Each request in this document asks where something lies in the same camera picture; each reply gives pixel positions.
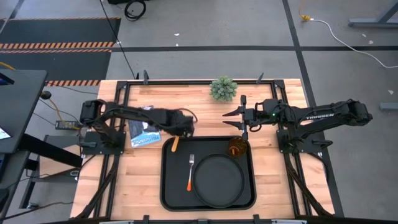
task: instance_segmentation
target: white cable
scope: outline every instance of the white cable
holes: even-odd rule
[[[321,23],[326,24],[326,25],[329,27],[330,33],[331,33],[331,35],[333,36],[333,38],[334,38],[335,40],[337,40],[338,42],[344,44],[346,47],[348,47],[349,49],[351,49],[351,50],[353,50],[353,51],[355,51],[355,52],[357,52],[357,53],[365,54],[365,55],[368,55],[368,56],[374,58],[374,59],[375,59],[377,62],[379,62],[379,63],[381,64],[381,66],[383,66],[384,68],[398,68],[398,65],[396,65],[396,66],[385,66],[385,65],[384,65],[379,59],[377,59],[375,56],[373,56],[373,55],[371,55],[371,54],[369,54],[369,53],[360,51],[360,50],[355,50],[354,48],[350,47],[348,44],[344,43],[343,41],[341,41],[339,38],[337,38],[337,37],[335,36],[335,34],[333,33],[333,31],[331,30],[330,25],[329,25],[327,22],[322,21],[322,20],[319,20],[319,19],[310,19],[310,20],[307,20],[307,21],[315,21],[315,22],[321,22]]]

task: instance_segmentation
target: yellow plug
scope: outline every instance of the yellow plug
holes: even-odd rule
[[[307,20],[310,20],[310,19],[311,19],[310,16],[306,16],[306,15],[301,15],[301,18],[302,18],[304,21],[307,21]]]

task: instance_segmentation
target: round plate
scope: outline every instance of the round plate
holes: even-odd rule
[[[195,167],[192,184],[203,203],[213,208],[226,208],[243,193],[243,170],[233,158],[224,154],[212,154],[203,158]]]

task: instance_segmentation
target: blue package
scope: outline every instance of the blue package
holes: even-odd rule
[[[151,110],[153,106],[146,106],[144,110]],[[130,141],[132,147],[145,146],[160,141],[160,132],[157,128],[142,121],[129,121]]]

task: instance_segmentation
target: black floor mat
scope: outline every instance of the black floor mat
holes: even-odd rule
[[[16,69],[46,70],[49,73],[47,80],[58,80],[58,85],[98,85],[98,80],[106,77],[111,53],[101,49],[82,51],[0,51],[0,58]]]
[[[120,18],[110,19],[116,33]],[[106,18],[13,19],[0,34],[0,43],[115,42]]]

